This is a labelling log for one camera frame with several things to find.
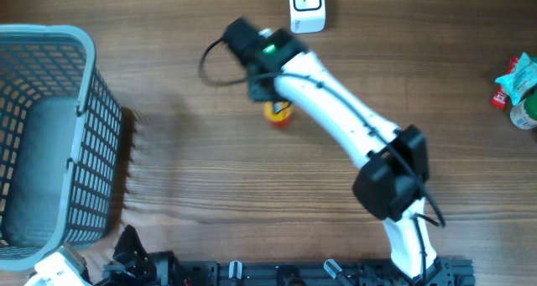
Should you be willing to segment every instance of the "gray plastic basket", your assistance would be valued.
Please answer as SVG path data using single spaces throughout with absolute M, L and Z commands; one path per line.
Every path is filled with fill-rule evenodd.
M 105 234 L 123 117 L 95 61 L 76 27 L 0 26 L 0 270 Z

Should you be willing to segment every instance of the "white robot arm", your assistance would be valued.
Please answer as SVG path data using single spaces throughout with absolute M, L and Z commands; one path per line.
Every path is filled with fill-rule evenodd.
M 290 101 L 315 119 L 361 170 L 354 195 L 382 220 L 394 265 L 409 279 L 426 284 L 427 268 L 437 261 L 425 226 L 425 200 L 444 220 L 423 183 L 429 178 L 425 137 L 415 127 L 401 130 L 356 98 L 322 65 L 313 51 L 280 29 L 259 32 L 244 18 L 230 24 L 223 42 L 247 69 L 254 101 Z
M 332 91 L 359 111 L 386 140 L 391 142 L 395 139 L 395 131 L 399 127 L 379 116 L 357 99 L 328 72 L 314 52 L 296 55 L 282 66 L 282 71 L 284 74 L 307 75 L 323 83 L 324 86 L 319 88 L 310 81 L 282 75 L 276 78 L 274 87 L 282 97 L 292 101 L 315 119 L 343 147 L 359 169 L 368 163 L 368 154 L 371 151 L 378 153 L 386 145 L 377 137 L 371 136 L 370 130 L 363 126 L 363 122 L 346 104 L 334 97 Z M 425 198 L 416 200 L 404 211 L 400 220 L 394 221 L 390 218 L 383 220 L 392 247 L 392 261 L 411 278 L 418 277 L 422 268 L 419 238 L 412 217 L 416 213 L 423 215 L 424 206 Z M 436 252 L 430 245 L 425 221 L 420 220 L 419 224 L 425 243 L 426 267 L 428 268 L 435 261 Z

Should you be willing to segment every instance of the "wooden table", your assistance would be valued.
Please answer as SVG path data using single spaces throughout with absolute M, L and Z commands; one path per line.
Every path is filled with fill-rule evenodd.
M 537 2 L 326 5 L 326 30 L 300 37 L 373 109 L 428 136 L 428 186 L 447 219 L 445 230 L 430 228 L 438 253 L 473 259 L 480 285 L 534 284 L 537 133 L 489 100 L 510 57 L 537 52 Z M 93 281 L 127 224 L 149 252 L 180 260 L 389 257 L 382 225 L 352 195 L 357 170 L 315 122 L 296 111 L 287 129 L 272 129 L 246 86 L 198 79 L 204 48 L 243 14 L 288 26 L 288 0 L 0 0 L 2 23 L 84 28 L 128 108 L 112 232 L 82 253 Z M 243 73 L 223 48 L 208 65 L 222 79 Z

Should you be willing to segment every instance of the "snack bag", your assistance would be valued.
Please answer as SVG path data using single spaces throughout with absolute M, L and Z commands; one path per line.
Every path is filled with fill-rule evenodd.
M 516 106 L 524 94 L 537 84 L 537 64 L 523 53 L 513 73 L 498 77 L 496 82 L 502 85 L 503 90 L 511 97 L 513 106 Z
M 511 59 L 511 61 L 509 62 L 509 69 L 507 69 L 507 74 L 513 73 L 514 67 L 517 65 L 518 62 L 519 58 Z M 493 99 L 490 100 L 490 103 L 502 111 L 505 110 L 505 104 L 507 103 L 507 93 L 505 93 L 501 86 L 498 86 L 496 94 L 494 94 Z

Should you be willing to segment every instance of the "small yellow object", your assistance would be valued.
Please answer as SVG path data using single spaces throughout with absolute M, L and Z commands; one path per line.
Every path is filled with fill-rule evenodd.
M 286 127 L 291 120 L 293 107 L 287 101 L 267 101 L 264 105 L 264 116 L 277 128 Z

